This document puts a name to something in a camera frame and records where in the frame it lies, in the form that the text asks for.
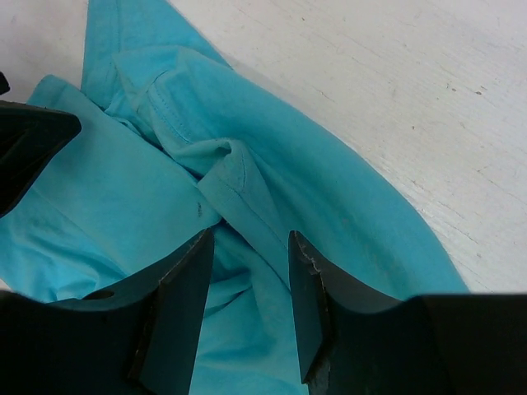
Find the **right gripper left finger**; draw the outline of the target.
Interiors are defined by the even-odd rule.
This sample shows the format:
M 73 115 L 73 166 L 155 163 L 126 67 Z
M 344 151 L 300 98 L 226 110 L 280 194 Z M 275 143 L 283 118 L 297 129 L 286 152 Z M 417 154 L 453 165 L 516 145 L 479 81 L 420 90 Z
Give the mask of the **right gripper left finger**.
M 1 294 L 4 394 L 186 394 L 214 254 L 210 230 L 81 299 Z

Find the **teal t shirt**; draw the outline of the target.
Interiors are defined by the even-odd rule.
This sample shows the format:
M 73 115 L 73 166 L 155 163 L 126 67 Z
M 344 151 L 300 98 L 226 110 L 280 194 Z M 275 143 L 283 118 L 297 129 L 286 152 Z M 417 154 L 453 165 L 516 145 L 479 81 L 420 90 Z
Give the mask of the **teal t shirt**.
M 82 131 L 1 221 L 1 277 L 45 302 L 131 275 L 211 228 L 190 391 L 303 394 L 288 235 L 397 298 L 464 292 L 413 206 L 332 133 L 235 72 L 165 1 L 92 1 L 82 84 L 32 105 Z

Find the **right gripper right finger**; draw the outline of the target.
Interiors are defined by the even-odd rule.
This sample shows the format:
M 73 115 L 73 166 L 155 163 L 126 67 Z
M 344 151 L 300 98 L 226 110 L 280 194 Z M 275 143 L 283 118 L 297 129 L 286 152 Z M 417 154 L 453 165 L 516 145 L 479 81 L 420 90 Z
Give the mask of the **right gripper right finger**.
M 301 382 L 312 394 L 523 394 L 526 297 L 397 300 L 289 235 Z

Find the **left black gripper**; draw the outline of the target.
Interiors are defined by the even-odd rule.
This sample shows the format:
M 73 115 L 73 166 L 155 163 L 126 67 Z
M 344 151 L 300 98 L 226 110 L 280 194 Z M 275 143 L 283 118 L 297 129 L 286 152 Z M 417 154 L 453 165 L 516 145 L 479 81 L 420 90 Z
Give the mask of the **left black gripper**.
M 16 207 L 47 164 L 81 130 L 74 114 L 1 102 L 1 216 Z

